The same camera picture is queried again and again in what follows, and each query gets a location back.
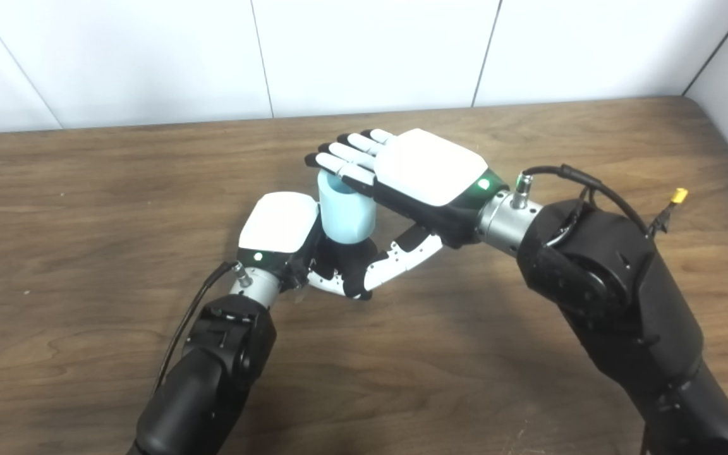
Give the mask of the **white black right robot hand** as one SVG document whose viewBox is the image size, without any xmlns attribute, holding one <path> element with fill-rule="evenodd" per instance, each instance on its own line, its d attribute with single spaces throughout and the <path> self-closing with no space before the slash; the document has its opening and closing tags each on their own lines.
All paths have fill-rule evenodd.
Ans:
<svg viewBox="0 0 728 455">
<path fill-rule="evenodd" d="M 332 276 L 316 265 L 308 276 L 315 288 L 361 300 L 444 247 L 478 244 L 480 213 L 509 189 L 481 155 L 419 128 L 344 133 L 306 155 L 305 164 L 413 221 L 388 250 L 351 272 Z"/>
</svg>

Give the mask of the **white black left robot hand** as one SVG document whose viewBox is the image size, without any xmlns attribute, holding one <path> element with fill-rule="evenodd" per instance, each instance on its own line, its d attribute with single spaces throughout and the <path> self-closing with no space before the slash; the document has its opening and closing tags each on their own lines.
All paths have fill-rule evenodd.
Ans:
<svg viewBox="0 0 728 455">
<path fill-rule="evenodd" d="M 376 254 L 375 225 L 375 205 L 352 193 L 267 193 L 241 230 L 230 294 L 266 308 L 305 287 L 372 299 L 371 291 L 353 290 L 353 274 Z"/>
</svg>

